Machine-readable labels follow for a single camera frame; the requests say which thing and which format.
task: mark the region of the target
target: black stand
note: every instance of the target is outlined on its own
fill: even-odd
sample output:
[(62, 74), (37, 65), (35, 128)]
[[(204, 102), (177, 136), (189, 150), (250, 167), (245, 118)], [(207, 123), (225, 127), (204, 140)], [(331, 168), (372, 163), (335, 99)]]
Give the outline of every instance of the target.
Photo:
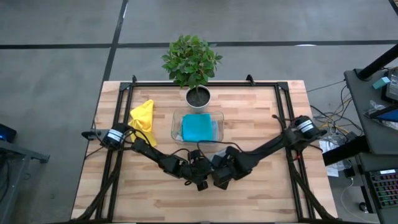
[(362, 81), (369, 81), (369, 78), (375, 74), (382, 67), (386, 66), (388, 63), (392, 62), (398, 57), (398, 44), (393, 48), (388, 50), (366, 68), (360, 72), (356, 72), (356, 76)]
[(40, 163), (47, 163), (50, 156), (19, 147), (6, 141), (0, 141), (0, 152), (7, 155), (5, 161), (7, 168), (0, 167), (0, 170), (8, 169), (9, 172), (7, 192), (0, 203), (0, 223), (9, 223), (12, 209), (18, 197), (20, 182), (25, 177), (30, 160), (37, 159)]

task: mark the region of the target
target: gray concrete floor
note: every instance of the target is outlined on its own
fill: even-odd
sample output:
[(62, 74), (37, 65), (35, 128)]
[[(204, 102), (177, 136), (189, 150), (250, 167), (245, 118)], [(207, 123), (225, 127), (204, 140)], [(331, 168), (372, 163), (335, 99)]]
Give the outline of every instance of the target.
[[(122, 0), (0, 0), (0, 44), (110, 43)], [(208, 41), (387, 40), (398, 35), (398, 18), (387, 0), (130, 0), (121, 42), (169, 42), (180, 34)], [(307, 89), (337, 82), (343, 72), (372, 62), (391, 45), (316, 47), (217, 47), (224, 56), (216, 80), (304, 80)], [(118, 49), (110, 80), (166, 80), (165, 49)], [(0, 123), (19, 134), (16, 143), (51, 154), (33, 162), (24, 181), (13, 223), (62, 222), (70, 218), (108, 49), (0, 50)], [(339, 84), (308, 94), (310, 103), (334, 111)], [(359, 124), (353, 105), (345, 115)], [(331, 179), (339, 217), (344, 178)], [(351, 212), (357, 187), (345, 195)]]

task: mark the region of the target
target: black floor line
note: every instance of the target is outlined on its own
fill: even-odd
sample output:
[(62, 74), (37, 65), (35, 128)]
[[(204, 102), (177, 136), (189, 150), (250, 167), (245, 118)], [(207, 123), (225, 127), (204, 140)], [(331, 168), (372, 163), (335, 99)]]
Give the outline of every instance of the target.
[(23, 49), (108, 49), (112, 44), (12, 44), (0, 45), (4, 50), (23, 50)]
[(116, 49), (118, 47), (119, 37), (120, 37), (123, 20), (124, 20), (124, 14), (126, 13), (128, 2), (129, 2), (129, 0), (123, 0), (122, 7), (120, 9), (118, 24), (116, 25), (116, 29), (114, 31), (112, 46), (111, 46), (111, 50), (109, 50), (109, 56), (108, 56), (108, 60), (106, 61), (106, 66), (105, 66), (104, 76), (102, 77), (102, 82), (108, 81), (109, 77), (111, 76), (113, 60), (114, 60), (114, 56), (116, 54)]
[[(120, 29), (115, 31), (117, 39)], [(283, 47), (283, 46), (339, 46), (339, 45), (388, 45), (398, 44), (398, 40), (321, 40), (321, 41), (242, 41), (242, 42), (209, 42), (211, 47)], [(168, 42), (159, 43), (125, 43), (125, 44), (32, 44), (32, 45), (0, 45), (0, 49), (162, 49), (168, 48)]]
[[(209, 42), (210, 47), (282, 47), (282, 46), (339, 46), (339, 45), (385, 45), (398, 44), (398, 40), (325, 40), (325, 41), (249, 41)], [(118, 44), (120, 49), (168, 48), (169, 43), (126, 43)]]
[(394, 11), (396, 12), (397, 16), (398, 16), (398, 6), (397, 3), (394, 2), (394, 0), (388, 0), (392, 6), (392, 8), (394, 9)]

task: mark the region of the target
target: clear plastic container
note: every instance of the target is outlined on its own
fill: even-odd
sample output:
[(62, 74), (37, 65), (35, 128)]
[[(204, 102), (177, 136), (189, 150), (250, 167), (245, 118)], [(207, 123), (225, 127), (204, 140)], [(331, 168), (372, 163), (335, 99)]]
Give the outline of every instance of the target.
[[(177, 109), (173, 114), (173, 122), (172, 122), (172, 139), (176, 141), (177, 144), (182, 145), (195, 145), (195, 142), (186, 142), (182, 139), (182, 118), (186, 114), (192, 114), (191, 112), (184, 109)], [(211, 118), (211, 126), (213, 128), (213, 141), (222, 141), (224, 138), (224, 114), (220, 111), (216, 112), (208, 112), (206, 114), (210, 114)]]

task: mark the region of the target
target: crumpled yellow fabric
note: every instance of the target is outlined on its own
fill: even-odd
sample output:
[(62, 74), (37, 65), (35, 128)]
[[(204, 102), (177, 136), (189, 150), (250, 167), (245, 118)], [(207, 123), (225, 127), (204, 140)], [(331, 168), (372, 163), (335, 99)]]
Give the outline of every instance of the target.
[[(152, 134), (152, 117), (154, 112), (154, 101), (148, 100), (147, 102), (141, 104), (140, 106), (134, 108), (130, 111), (130, 115), (132, 116), (132, 120), (129, 122), (129, 125), (132, 126), (136, 130), (142, 131), (145, 136), (147, 136), (151, 146), (156, 146), (156, 140), (154, 135)], [(145, 140), (145, 137), (142, 136), (141, 133), (136, 133), (138, 137)], [(131, 135), (131, 140), (134, 141), (136, 139), (135, 135)]]

